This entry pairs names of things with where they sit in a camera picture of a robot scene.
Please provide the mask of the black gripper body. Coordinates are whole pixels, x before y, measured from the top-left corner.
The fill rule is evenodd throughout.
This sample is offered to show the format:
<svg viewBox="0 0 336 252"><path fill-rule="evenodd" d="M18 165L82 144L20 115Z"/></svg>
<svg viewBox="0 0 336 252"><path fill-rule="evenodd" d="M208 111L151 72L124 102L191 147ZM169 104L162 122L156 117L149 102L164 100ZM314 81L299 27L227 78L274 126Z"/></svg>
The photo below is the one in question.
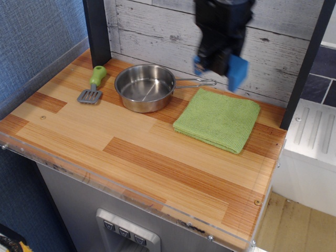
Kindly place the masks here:
<svg viewBox="0 0 336 252"><path fill-rule="evenodd" d="M239 56L254 4L255 1L195 1L196 25L202 31L198 55L209 57L229 50Z"/></svg>

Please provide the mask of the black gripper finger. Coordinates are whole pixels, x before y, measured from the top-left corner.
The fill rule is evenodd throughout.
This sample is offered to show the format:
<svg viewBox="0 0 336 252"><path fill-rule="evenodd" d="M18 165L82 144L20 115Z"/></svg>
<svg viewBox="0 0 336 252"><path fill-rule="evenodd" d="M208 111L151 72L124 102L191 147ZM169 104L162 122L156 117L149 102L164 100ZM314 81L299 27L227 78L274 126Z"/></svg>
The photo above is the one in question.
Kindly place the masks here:
<svg viewBox="0 0 336 252"><path fill-rule="evenodd" d="M225 76L229 68L229 59L232 50L224 48L216 51L211 58L209 69L220 76Z"/></svg>
<svg viewBox="0 0 336 252"><path fill-rule="evenodd" d="M206 72L212 70L214 52L200 48L197 53L196 69L199 72Z"/></svg>

